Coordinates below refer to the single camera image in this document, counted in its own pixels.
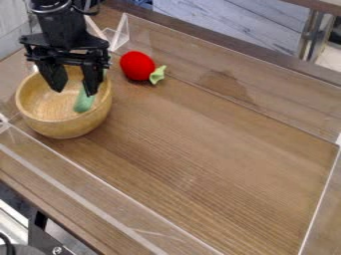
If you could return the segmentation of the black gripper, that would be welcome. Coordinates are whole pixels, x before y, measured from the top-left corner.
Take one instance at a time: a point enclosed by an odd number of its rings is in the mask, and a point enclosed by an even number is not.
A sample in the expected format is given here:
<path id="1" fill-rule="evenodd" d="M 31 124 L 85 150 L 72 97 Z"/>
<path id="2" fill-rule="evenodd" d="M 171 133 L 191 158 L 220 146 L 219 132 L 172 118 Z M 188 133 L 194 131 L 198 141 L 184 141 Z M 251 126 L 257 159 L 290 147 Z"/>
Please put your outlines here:
<path id="1" fill-rule="evenodd" d="M 29 0 L 29 10 L 40 32 L 19 39 L 27 59 L 37 62 L 39 72 L 57 93 L 68 82 L 64 65 L 81 66 L 85 94 L 93 96 L 104 80 L 104 69 L 109 67 L 109 43 L 88 32 L 85 22 L 87 16 L 99 14 L 100 4 L 88 11 L 83 0 Z"/>

